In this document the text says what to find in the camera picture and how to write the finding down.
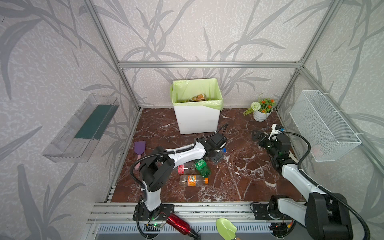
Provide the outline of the red label bottle yellow cap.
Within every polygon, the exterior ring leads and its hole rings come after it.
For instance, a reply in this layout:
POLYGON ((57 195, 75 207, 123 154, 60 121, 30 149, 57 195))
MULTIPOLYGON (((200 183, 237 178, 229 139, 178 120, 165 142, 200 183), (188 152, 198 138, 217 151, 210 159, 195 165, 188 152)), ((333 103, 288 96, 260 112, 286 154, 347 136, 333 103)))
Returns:
POLYGON ((195 163, 185 163, 183 165, 179 165, 177 170, 179 175, 195 175, 197 173, 195 163))

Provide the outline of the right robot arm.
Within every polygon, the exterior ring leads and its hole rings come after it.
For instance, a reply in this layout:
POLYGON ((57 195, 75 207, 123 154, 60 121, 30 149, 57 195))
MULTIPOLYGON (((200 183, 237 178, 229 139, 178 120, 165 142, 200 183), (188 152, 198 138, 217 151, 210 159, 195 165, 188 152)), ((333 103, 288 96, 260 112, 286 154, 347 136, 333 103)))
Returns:
POLYGON ((289 198, 277 198, 277 210, 303 225, 314 240, 353 239, 350 215, 354 215, 363 227, 363 238, 369 240, 371 231, 368 224, 348 205, 346 198, 329 191, 305 173, 302 163, 311 152, 311 144, 306 138, 296 133, 293 133, 293 136, 301 138, 307 144, 307 150, 298 162, 290 158, 290 135, 290 132, 270 136, 259 131, 252 132, 252 140, 267 150, 275 170, 306 200, 306 204, 302 205, 289 198))

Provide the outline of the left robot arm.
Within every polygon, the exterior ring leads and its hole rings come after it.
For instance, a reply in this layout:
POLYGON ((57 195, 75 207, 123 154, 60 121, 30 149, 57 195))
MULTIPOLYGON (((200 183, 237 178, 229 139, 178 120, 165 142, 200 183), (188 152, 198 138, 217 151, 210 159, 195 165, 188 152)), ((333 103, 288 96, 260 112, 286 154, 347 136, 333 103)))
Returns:
POLYGON ((134 220, 152 220, 165 209, 161 202, 161 189, 167 183, 172 171, 188 162, 216 158, 225 148, 227 138, 220 133, 208 137, 196 138, 190 145, 176 149, 157 147, 148 156, 140 158, 130 167, 132 179, 138 183, 143 193, 137 204, 134 220))

